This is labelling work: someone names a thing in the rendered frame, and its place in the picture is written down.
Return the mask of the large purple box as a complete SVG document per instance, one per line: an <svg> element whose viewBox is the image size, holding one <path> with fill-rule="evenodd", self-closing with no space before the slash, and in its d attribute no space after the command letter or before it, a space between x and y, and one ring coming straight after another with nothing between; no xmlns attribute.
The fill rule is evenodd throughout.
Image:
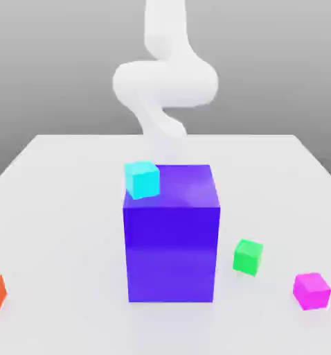
<svg viewBox="0 0 331 355"><path fill-rule="evenodd" d="M160 194L125 194L130 302L212 302L220 202L207 164L160 165Z"/></svg>

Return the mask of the small cyan cube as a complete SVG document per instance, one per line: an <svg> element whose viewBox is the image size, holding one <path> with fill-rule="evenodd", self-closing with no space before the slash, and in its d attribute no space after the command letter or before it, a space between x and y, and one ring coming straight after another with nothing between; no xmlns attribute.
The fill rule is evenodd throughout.
<svg viewBox="0 0 331 355"><path fill-rule="evenodd" d="M124 164L125 188L134 200L160 194L160 170L150 161Z"/></svg>

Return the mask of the small magenta cube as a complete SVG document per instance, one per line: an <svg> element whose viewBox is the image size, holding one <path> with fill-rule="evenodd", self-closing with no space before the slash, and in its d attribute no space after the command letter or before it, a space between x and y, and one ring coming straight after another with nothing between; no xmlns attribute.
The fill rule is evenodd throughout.
<svg viewBox="0 0 331 355"><path fill-rule="evenodd" d="M319 272L295 276L293 296L302 310L324 309L328 306L331 288Z"/></svg>

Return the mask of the small green cube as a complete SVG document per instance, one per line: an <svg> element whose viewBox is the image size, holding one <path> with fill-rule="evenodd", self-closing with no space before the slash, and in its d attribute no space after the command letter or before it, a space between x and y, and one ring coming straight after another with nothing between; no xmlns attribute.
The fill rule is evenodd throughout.
<svg viewBox="0 0 331 355"><path fill-rule="evenodd" d="M241 239L234 251L233 269L255 277L260 266L262 251L263 244Z"/></svg>

